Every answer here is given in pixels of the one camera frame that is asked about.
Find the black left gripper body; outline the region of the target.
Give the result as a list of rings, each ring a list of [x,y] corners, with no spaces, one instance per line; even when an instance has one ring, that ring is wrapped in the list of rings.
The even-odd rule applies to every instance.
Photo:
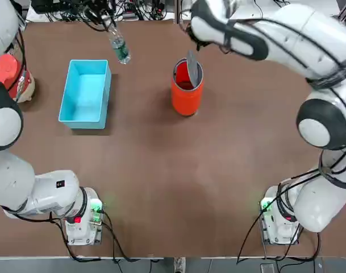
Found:
[[[110,6],[89,5],[89,21],[94,24],[112,24],[112,8]]]

